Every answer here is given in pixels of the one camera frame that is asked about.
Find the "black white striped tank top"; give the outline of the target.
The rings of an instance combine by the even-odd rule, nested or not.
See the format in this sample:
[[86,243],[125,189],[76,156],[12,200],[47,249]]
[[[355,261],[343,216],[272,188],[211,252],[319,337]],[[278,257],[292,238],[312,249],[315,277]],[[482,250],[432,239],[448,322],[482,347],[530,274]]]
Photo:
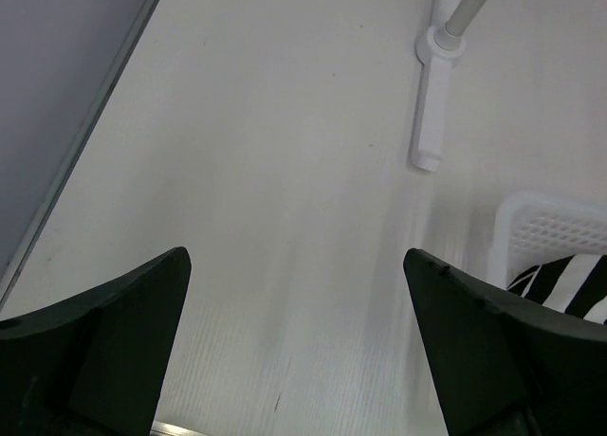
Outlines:
[[551,310],[606,324],[606,256],[579,254],[531,266],[506,290]]

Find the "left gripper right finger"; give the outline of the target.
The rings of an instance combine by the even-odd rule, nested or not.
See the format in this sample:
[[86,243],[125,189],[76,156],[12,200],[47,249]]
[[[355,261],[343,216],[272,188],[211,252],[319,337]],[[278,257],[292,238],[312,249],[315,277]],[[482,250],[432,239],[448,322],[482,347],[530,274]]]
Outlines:
[[403,270],[450,435],[605,434],[605,326],[421,249]]

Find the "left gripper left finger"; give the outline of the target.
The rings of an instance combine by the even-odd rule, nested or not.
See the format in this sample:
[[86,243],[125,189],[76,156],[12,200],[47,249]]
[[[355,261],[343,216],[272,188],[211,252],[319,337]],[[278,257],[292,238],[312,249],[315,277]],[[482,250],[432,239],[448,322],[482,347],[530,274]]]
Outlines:
[[4,435],[147,435],[192,271],[175,247],[1,322]]

